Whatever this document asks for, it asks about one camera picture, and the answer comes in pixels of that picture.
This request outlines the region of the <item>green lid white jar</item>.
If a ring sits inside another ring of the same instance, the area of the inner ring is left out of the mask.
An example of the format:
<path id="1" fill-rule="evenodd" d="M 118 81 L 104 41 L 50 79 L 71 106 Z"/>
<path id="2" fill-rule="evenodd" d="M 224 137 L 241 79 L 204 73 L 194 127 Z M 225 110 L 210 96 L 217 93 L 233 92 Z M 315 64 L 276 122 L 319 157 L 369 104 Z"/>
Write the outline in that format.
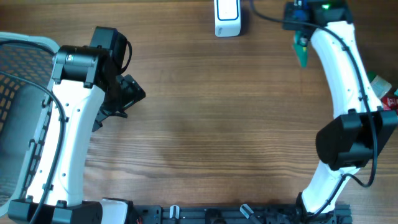
<path id="1" fill-rule="evenodd" d="M 392 85 L 388 81 L 376 75 L 374 72 L 368 72 L 367 76 L 375 95 L 379 99 L 383 98 L 392 88 Z"/>

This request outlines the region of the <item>red coffee stick sachet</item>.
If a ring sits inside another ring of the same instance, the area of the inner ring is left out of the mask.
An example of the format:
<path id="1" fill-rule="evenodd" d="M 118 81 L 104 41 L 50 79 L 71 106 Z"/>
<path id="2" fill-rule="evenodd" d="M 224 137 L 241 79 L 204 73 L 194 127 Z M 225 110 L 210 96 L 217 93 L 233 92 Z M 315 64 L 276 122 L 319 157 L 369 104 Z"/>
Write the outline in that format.
<path id="1" fill-rule="evenodd" d="M 396 96 L 385 96 L 381 99 L 384 110 L 397 111 L 398 98 Z"/>

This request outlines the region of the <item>green snack bag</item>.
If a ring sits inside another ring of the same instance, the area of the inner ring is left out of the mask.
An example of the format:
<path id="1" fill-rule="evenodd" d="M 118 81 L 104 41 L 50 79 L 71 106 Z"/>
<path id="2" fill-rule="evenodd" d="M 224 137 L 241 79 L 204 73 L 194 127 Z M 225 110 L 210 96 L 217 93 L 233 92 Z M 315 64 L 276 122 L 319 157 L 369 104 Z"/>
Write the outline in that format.
<path id="1" fill-rule="evenodd" d="M 293 49 L 302 68 L 305 68 L 308 63 L 308 44 L 308 37 L 301 31 L 295 31 Z"/>

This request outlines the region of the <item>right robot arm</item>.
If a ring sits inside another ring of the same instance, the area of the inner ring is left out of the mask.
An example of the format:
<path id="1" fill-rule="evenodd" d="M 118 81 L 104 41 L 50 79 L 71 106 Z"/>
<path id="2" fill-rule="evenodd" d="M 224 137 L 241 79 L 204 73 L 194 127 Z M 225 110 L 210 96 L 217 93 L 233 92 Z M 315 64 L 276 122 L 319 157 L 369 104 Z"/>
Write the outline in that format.
<path id="1" fill-rule="evenodd" d="M 292 1 L 285 5 L 285 30 L 305 66 L 315 49 L 333 102 L 333 121 L 315 138 L 318 167 L 300 201 L 310 218 L 335 209 L 346 183 L 377 157 L 397 127 L 397 115 L 376 96 L 358 52 L 352 14 L 345 1 Z"/>

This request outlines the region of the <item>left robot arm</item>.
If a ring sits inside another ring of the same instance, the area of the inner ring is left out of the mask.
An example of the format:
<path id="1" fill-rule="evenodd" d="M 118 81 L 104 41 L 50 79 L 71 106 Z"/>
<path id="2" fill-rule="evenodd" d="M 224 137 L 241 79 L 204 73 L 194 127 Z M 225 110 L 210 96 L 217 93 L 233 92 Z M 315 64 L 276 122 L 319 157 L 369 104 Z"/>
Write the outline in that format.
<path id="1" fill-rule="evenodd" d="M 16 223 L 141 223 L 130 200 L 83 198 L 83 173 L 91 134 L 127 109 L 145 91 L 126 73 L 132 47 L 115 28 L 97 27 L 89 45 L 54 50 L 41 37 L 11 35 L 12 44 L 30 45 L 53 57 L 52 75 L 42 88 L 46 99 L 30 141 L 18 198 L 7 202 Z"/>

